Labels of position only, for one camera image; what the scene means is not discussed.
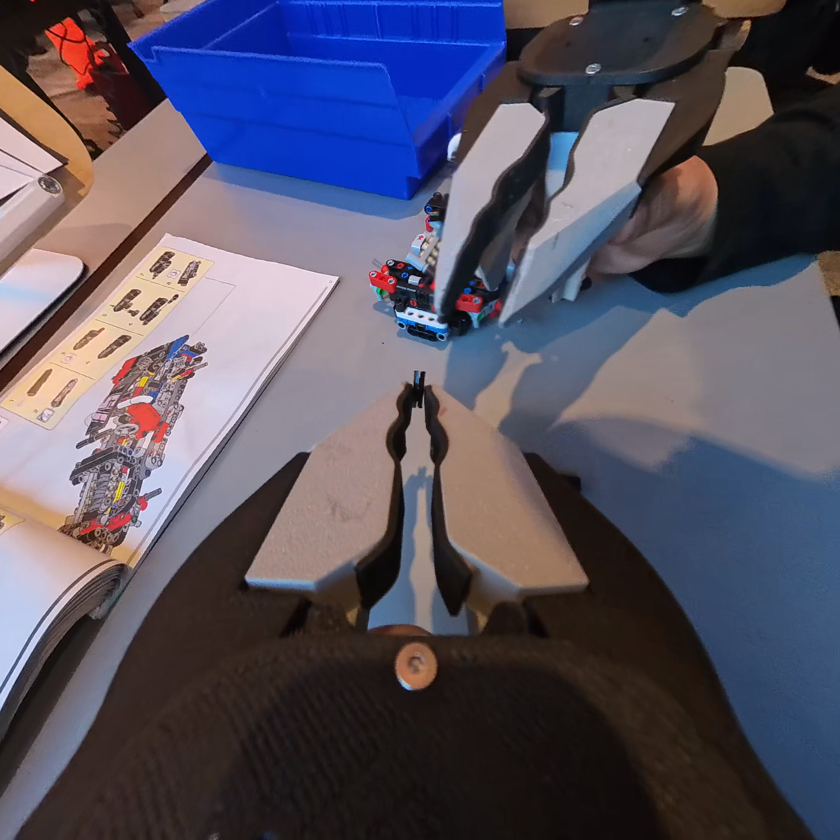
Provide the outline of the blue plastic bin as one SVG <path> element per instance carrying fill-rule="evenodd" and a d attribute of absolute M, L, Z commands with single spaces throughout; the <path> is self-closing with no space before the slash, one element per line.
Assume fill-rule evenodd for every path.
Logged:
<path fill-rule="evenodd" d="M 212 1 L 131 45 L 215 162 L 404 200 L 506 47 L 484 1 Z"/>

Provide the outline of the toy brick instruction booklet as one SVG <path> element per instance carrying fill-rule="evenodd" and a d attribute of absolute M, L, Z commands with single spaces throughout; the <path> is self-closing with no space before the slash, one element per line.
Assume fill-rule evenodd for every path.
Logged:
<path fill-rule="evenodd" d="M 2 393 L 2 735 L 106 615 L 338 283 L 166 235 Z"/>

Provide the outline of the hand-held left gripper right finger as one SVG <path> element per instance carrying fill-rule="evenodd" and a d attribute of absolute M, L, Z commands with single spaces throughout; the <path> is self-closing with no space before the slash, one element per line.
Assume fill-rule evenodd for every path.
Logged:
<path fill-rule="evenodd" d="M 479 632 L 493 609 L 590 584 L 518 446 L 438 385 L 425 389 L 437 589 Z"/>

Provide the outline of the person's right forearm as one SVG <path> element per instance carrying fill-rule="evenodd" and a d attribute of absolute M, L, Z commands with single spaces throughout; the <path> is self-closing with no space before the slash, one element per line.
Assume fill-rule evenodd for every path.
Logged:
<path fill-rule="evenodd" d="M 685 291 L 791 256 L 839 249 L 839 86 L 705 147 L 718 186 L 705 255 L 661 259 L 632 273 L 659 293 Z"/>

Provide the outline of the instruction sheet on wooden stand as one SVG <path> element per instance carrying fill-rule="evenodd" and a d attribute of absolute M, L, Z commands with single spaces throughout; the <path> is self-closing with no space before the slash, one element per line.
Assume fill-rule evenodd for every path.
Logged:
<path fill-rule="evenodd" d="M 14 124 L 32 141 L 64 162 L 54 177 L 78 204 L 94 182 L 93 164 L 87 146 L 76 129 L 49 100 L 42 99 L 5 68 L 1 68 L 2 118 Z"/>

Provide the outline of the person's right hand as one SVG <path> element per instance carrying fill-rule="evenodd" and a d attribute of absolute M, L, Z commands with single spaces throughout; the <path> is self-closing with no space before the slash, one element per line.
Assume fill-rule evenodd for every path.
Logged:
<path fill-rule="evenodd" d="M 648 184 L 624 226 L 591 258 L 593 280 L 630 275 L 663 259 L 704 256 L 715 231 L 718 183 L 699 156 Z"/>

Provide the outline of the toy brick car model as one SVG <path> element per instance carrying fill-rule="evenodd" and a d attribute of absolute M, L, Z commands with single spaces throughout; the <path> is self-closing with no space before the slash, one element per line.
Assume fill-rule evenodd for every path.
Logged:
<path fill-rule="evenodd" d="M 390 302 L 397 326 L 414 338 L 442 343 L 497 318 L 515 272 L 518 221 L 509 218 L 505 234 L 486 249 L 476 272 L 458 295 L 455 313 L 443 323 L 434 304 L 435 270 L 445 226 L 448 194 L 435 191 L 426 201 L 424 230 L 406 256 L 388 259 L 369 274 L 378 299 Z"/>

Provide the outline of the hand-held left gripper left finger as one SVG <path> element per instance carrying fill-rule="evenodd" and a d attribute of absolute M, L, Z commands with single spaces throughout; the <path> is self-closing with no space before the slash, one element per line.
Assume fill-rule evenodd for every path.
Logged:
<path fill-rule="evenodd" d="M 369 610 L 400 572 L 413 387 L 373 402 L 308 455 L 248 568 L 250 587 Z"/>

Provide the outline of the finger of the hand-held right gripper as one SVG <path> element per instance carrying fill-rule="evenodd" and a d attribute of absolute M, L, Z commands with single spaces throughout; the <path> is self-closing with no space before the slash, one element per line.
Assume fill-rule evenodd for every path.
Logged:
<path fill-rule="evenodd" d="M 444 323 L 501 232 L 503 217 L 534 186 L 549 146 L 550 121 L 544 113 L 527 101 L 505 103 L 458 163 L 435 267 L 435 307 Z"/>
<path fill-rule="evenodd" d="M 593 253 L 627 220 L 638 177 L 669 120 L 672 101 L 636 98 L 595 111 L 570 147 L 560 179 L 552 140 L 543 220 L 521 253 L 499 321 L 508 324 L 558 288 L 574 300 Z"/>

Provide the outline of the grey desk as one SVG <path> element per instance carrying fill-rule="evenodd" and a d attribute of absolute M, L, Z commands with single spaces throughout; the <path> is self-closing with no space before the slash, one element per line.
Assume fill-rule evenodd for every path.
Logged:
<path fill-rule="evenodd" d="M 819 265 L 791 259 L 660 297 L 610 280 L 449 350 L 403 339 L 364 275 L 404 253 L 405 202 L 200 159 L 169 102 L 94 164 L 39 246 L 96 270 L 50 345 L 163 234 L 340 283 L 143 562 L 43 723 L 21 731 L 2 838 L 87 733 L 144 615 L 207 534 L 298 451 L 404 381 L 442 383 L 582 478 L 695 624 L 742 727 L 815 836 L 838 838 L 838 328 Z"/>

